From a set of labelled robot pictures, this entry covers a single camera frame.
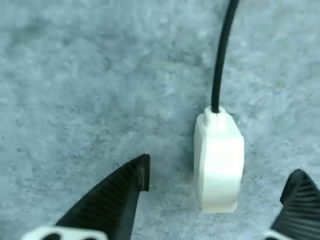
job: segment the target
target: gray fabric surface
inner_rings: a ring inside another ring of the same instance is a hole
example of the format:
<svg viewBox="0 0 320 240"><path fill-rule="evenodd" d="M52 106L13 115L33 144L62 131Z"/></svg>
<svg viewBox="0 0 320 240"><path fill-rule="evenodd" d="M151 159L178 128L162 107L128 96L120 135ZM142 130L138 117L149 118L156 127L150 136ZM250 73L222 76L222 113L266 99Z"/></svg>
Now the gray fabric surface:
<svg viewBox="0 0 320 240"><path fill-rule="evenodd" d="M238 210L202 214L193 131L209 105L224 0L0 2L0 236L53 224L151 155L133 240L259 239L289 173L320 184L318 0L242 0L221 105L245 137Z"/></svg>

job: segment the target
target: black cable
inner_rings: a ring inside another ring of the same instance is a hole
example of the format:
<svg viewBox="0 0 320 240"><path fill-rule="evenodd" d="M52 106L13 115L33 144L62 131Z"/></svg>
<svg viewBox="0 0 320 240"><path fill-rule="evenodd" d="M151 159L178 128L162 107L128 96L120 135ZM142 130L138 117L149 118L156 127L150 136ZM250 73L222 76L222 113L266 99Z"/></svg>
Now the black cable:
<svg viewBox="0 0 320 240"><path fill-rule="evenodd" d="M234 20L234 16L238 7L239 0L230 0L224 22L220 34L219 46L215 59L214 75L213 75L213 86L211 94L211 110L213 113L219 113L219 98L221 88L222 71L224 68L226 49L228 45L228 39L230 29Z"/></svg>

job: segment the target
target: ribbed gripper pad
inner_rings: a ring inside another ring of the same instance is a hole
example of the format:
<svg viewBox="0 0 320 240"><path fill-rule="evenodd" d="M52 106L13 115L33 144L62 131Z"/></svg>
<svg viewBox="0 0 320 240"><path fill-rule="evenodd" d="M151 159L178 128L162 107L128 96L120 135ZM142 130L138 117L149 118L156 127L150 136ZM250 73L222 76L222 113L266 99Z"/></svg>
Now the ribbed gripper pad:
<svg viewBox="0 0 320 240"><path fill-rule="evenodd" d="M294 240L320 240L320 192L304 171L289 176L280 201L271 229Z"/></svg>
<svg viewBox="0 0 320 240"><path fill-rule="evenodd" d="M139 193L149 190L149 178L150 156L143 154L102 180L56 225L102 231L109 240L129 240Z"/></svg>

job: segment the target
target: white connector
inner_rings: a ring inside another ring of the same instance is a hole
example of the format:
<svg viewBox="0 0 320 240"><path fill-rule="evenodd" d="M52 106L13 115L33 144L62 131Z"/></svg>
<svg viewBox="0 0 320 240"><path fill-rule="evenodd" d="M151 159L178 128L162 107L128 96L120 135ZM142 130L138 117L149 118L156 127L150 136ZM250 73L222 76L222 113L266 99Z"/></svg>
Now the white connector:
<svg viewBox="0 0 320 240"><path fill-rule="evenodd" d="M223 107L208 106L195 123L194 180L199 208L207 213L237 209L245 163L245 143Z"/></svg>

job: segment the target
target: white plastic part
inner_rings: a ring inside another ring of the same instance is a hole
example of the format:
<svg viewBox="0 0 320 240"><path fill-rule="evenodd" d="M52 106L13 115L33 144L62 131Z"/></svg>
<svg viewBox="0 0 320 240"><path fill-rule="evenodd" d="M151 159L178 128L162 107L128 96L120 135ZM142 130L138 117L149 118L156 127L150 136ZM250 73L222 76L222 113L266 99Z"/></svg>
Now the white plastic part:
<svg viewBox="0 0 320 240"><path fill-rule="evenodd" d="M285 236L277 231L270 229L264 234L264 239L274 239L274 240L294 240L291 237Z"/></svg>
<svg viewBox="0 0 320 240"><path fill-rule="evenodd" d="M102 231L72 228L64 226L39 226L31 232L25 234L21 240L43 240L51 234L59 235L59 240L85 240L85 239L95 239L95 240L108 240L107 235Z"/></svg>
<svg viewBox="0 0 320 240"><path fill-rule="evenodd" d="M219 111L208 106L195 122L194 180L199 208L206 213L237 209L244 171L244 138L226 110Z"/></svg>

